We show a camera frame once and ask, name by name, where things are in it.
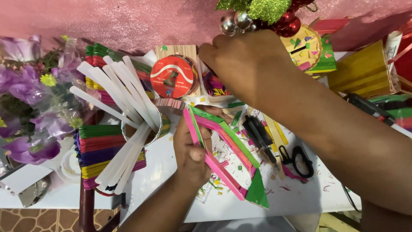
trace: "popsicle stick craft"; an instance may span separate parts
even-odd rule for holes
[[[225,121],[217,116],[209,114],[198,108],[187,106],[183,111],[190,135],[195,146],[205,149],[205,162],[216,173],[218,177],[227,185],[230,190],[241,200],[247,200],[263,208],[269,208],[269,202],[263,186],[262,176],[259,171],[260,164],[253,157],[251,152],[230,129]],[[211,152],[206,149],[201,136],[199,125],[216,131],[220,137],[227,143],[233,152],[240,158],[243,165],[250,173],[252,183],[249,189],[245,189],[230,175],[230,173],[220,164]]]

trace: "ribbon spool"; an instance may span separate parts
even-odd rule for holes
[[[199,87],[199,76],[188,57],[175,54],[154,64],[150,82],[161,97],[177,99],[191,94]]]

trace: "cylindrical container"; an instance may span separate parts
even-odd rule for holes
[[[176,54],[154,64],[150,82],[160,96],[177,99],[191,94],[199,87],[199,76],[189,58]]]
[[[156,108],[156,111],[159,114],[159,117],[156,118],[156,120],[160,120],[159,130],[156,133],[154,131],[150,132],[149,137],[147,138],[144,146],[150,145],[154,141],[156,141],[159,138],[166,135],[170,130],[170,119],[168,118],[168,116],[165,115],[165,114],[160,113],[158,108]],[[132,135],[137,130],[137,129],[129,126],[128,124],[124,123],[123,121],[122,121],[122,124],[121,124],[121,128],[122,128],[123,137],[126,141],[129,140],[129,138],[132,137]]]

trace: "pink wall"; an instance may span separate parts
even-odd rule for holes
[[[53,37],[67,34],[128,52],[159,44],[210,42],[219,34],[224,12],[217,0],[2,0],[0,34],[28,38],[41,34],[50,47]],[[356,17],[332,38],[335,50],[349,50],[377,40],[412,15],[409,0],[316,0],[316,13],[300,9],[304,23],[317,17]]]

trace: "red ornament ball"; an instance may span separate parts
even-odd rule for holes
[[[276,33],[279,36],[282,37],[292,37],[294,35],[296,35],[296,33],[299,31],[300,29],[300,20],[298,17],[295,17],[295,19],[293,20],[293,22],[291,24],[289,24],[285,29],[283,30],[278,30]]]
[[[305,7],[315,0],[292,0],[292,4],[290,5],[289,9],[297,11],[301,7]]]
[[[289,26],[293,22],[294,19],[295,19],[295,11],[289,8],[282,15],[282,17],[275,24],[273,24],[273,28],[276,30],[285,29],[287,26]]]

